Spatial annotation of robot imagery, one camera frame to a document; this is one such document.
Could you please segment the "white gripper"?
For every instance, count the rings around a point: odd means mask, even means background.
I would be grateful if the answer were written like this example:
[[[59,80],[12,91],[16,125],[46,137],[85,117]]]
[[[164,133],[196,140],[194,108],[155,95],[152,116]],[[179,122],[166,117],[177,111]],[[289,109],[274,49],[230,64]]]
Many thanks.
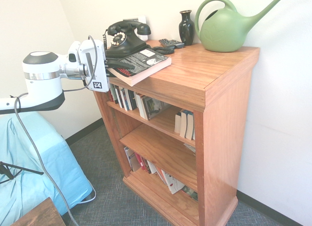
[[[132,69],[132,65],[118,60],[106,60],[104,45],[101,40],[88,39],[78,49],[79,60],[85,65],[88,89],[97,92],[109,91],[109,79],[116,77],[106,68]]]

